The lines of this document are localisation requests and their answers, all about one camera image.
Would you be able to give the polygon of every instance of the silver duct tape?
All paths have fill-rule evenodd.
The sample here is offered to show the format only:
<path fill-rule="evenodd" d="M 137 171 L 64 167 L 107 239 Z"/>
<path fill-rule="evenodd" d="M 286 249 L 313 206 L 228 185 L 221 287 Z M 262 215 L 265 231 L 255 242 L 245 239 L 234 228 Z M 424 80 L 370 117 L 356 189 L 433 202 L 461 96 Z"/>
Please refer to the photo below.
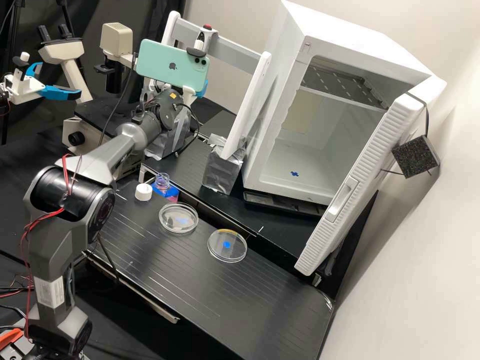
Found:
<path fill-rule="evenodd" d="M 215 134 L 212 134 L 212 136 L 211 139 L 215 140 L 209 141 L 209 143 L 217 145 L 208 154 L 202 185 L 213 191 L 230 195 L 244 163 L 244 157 L 247 152 L 246 140 L 242 138 L 239 148 L 225 160 L 220 157 L 223 149 L 223 146 L 220 144 L 225 144 L 226 139 Z"/>
<path fill-rule="evenodd" d="M 145 156 L 154 158 L 155 160 L 161 160 L 165 156 L 169 155 L 173 151 L 178 151 L 184 146 L 185 139 L 190 133 L 190 112 L 180 112 L 180 115 L 184 115 L 187 119 L 185 121 L 179 121 L 178 119 L 173 123 L 173 128 L 169 131 L 162 131 L 162 133 L 153 140 L 150 145 L 143 151 Z M 181 126 L 180 136 L 176 146 L 174 147 L 175 134 L 179 124 Z"/>

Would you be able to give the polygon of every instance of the mint green iphone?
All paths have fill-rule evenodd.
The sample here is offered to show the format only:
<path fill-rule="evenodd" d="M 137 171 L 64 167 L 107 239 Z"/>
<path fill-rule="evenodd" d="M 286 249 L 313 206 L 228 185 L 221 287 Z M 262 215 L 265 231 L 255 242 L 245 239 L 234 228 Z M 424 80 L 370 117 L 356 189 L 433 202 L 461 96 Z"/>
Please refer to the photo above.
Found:
<path fill-rule="evenodd" d="M 188 86 L 201 92 L 207 80 L 210 59 L 194 48 L 183 49 L 143 39 L 136 73 L 177 87 Z"/>

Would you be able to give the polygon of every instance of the petri dish lid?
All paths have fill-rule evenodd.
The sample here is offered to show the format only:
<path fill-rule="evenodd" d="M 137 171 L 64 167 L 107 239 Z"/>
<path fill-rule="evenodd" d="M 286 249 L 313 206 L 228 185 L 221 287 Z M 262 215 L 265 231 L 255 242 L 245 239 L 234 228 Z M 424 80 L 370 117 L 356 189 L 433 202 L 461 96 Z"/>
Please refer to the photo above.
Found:
<path fill-rule="evenodd" d="M 210 254 L 225 263 L 236 263 L 247 255 L 247 242 L 238 232 L 218 229 L 208 238 Z"/>
<path fill-rule="evenodd" d="M 158 218 L 165 229 L 177 234 L 188 233 L 199 224 L 197 211 L 183 202 L 166 204 L 160 209 Z"/>

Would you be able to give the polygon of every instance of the open door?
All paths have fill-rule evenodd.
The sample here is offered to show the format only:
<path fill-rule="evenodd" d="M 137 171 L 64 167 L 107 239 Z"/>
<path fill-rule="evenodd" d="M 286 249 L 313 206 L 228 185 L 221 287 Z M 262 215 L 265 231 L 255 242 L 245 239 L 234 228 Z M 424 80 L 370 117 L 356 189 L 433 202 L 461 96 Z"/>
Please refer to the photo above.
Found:
<path fill-rule="evenodd" d="M 409 92 L 431 107 L 446 85 L 432 75 Z M 404 93 L 383 115 L 298 258 L 295 268 L 302 274 L 312 274 L 346 236 L 385 178 L 381 169 L 389 169 L 394 163 L 391 149 L 405 142 L 409 128 L 424 111 L 421 102 Z"/>

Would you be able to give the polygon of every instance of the white wall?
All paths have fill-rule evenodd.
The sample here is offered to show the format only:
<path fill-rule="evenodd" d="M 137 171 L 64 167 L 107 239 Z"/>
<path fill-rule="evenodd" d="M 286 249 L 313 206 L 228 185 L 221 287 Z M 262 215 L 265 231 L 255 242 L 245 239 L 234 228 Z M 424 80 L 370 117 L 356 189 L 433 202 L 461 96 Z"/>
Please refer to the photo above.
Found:
<path fill-rule="evenodd" d="M 185 17 L 211 24 L 228 39 L 264 50 L 280 0 L 188 0 Z M 417 56 L 447 82 L 458 59 L 468 56 L 478 32 L 478 0 L 293 0 L 326 14 L 381 31 Z M 236 112 L 250 76 L 213 59 L 207 97 Z"/>
<path fill-rule="evenodd" d="M 361 240 L 369 241 L 349 268 L 321 360 L 478 359 L 480 43 L 477 49 L 444 124 L 440 176 L 396 229 L 390 210 L 384 226 Z M 389 195 L 379 200 L 376 208 L 402 206 Z M 372 215 L 369 225 L 382 217 Z"/>
<path fill-rule="evenodd" d="M 389 175 L 383 182 L 321 359 L 476 359 L 480 1 L 295 2 L 387 34 L 448 82 L 430 123 L 440 176 Z M 276 3 L 190 0 L 187 17 L 260 52 Z M 249 77 L 216 62 L 209 74 L 208 97 L 236 111 Z"/>

